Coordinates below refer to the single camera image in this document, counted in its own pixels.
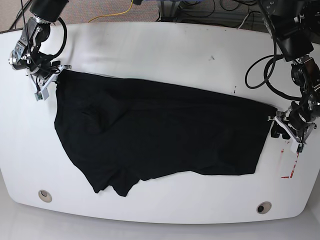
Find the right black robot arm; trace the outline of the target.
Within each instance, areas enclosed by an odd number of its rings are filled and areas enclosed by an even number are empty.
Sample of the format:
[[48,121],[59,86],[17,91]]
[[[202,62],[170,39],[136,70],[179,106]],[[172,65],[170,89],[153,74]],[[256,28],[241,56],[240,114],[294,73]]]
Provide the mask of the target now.
[[[21,36],[8,59],[14,70],[26,70],[35,89],[36,100],[46,100],[49,97],[48,86],[58,82],[58,76],[64,70],[72,68],[69,64],[55,61],[65,49],[67,43],[67,26],[61,18],[67,0],[34,0],[30,12],[33,14],[25,19],[26,4],[20,3],[20,16],[23,19]],[[62,45],[56,54],[40,52],[43,42],[51,33],[51,24],[60,22],[63,29]]]

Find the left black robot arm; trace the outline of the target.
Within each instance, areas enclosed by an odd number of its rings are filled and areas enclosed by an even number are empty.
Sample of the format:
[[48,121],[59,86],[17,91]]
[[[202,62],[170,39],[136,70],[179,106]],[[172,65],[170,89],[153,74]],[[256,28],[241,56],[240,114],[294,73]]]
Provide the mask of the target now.
[[[274,124],[271,137],[290,139],[291,151],[301,153],[306,140],[320,116],[320,68],[310,53],[314,50],[311,36],[320,34],[320,2],[318,0],[258,0],[256,2],[264,24],[273,41],[273,50],[266,56],[263,82],[255,89],[267,87],[279,97],[291,102],[288,110],[269,117]],[[291,63],[291,79],[299,87],[300,96],[291,96],[270,83],[276,62]]]

